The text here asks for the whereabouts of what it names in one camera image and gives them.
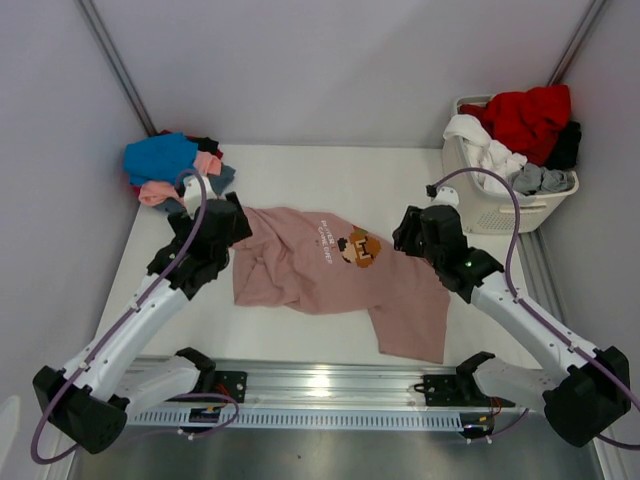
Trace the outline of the dusty pink graphic t-shirt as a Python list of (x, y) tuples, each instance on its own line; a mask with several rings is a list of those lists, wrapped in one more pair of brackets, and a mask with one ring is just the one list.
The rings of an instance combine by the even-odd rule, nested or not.
[(366, 311), (380, 353), (443, 362), (450, 294), (425, 260), (331, 213), (244, 213), (252, 234), (233, 246), (236, 305)]

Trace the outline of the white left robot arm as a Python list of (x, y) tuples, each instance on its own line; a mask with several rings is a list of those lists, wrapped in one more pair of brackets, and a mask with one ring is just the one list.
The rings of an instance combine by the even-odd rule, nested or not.
[(235, 193), (202, 201), (193, 215), (168, 218), (174, 237), (148, 264), (139, 289), (120, 318), (59, 369), (42, 367), (32, 385), (42, 411), (30, 445), (34, 462), (63, 457), (38, 452), (45, 426), (97, 454), (110, 447), (128, 421), (166, 401), (211, 401), (237, 407), (216, 391), (216, 364), (194, 348), (177, 351), (160, 366), (125, 376), (155, 334), (229, 264), (229, 249), (252, 231)]

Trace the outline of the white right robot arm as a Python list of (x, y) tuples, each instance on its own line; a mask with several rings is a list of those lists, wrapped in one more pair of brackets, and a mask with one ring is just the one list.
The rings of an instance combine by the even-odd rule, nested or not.
[(453, 206), (408, 207), (393, 240), (396, 250), (426, 260), (447, 290), (501, 325), (539, 364), (525, 369), (493, 354), (476, 355), (471, 370), (455, 380), (463, 402), (509, 400), (543, 414), (555, 433), (575, 447), (601, 437), (639, 405), (630, 388), (627, 357), (570, 332), (519, 294), (499, 261), (469, 246)]

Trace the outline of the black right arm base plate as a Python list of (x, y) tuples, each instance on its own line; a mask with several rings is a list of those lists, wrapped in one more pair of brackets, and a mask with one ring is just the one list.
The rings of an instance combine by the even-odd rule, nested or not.
[(502, 406), (512, 408), (515, 404), (503, 398), (490, 399), (483, 394), (472, 376), (458, 374), (425, 374), (413, 390), (424, 396), (431, 407), (483, 407)]

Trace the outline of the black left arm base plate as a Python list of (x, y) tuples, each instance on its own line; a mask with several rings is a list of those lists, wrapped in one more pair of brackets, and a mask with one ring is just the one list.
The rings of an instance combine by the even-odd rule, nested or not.
[(213, 393), (233, 398), (238, 403), (243, 403), (247, 392), (248, 374), (244, 371), (212, 371), (203, 373), (198, 379), (193, 393), (207, 393), (209, 397)]

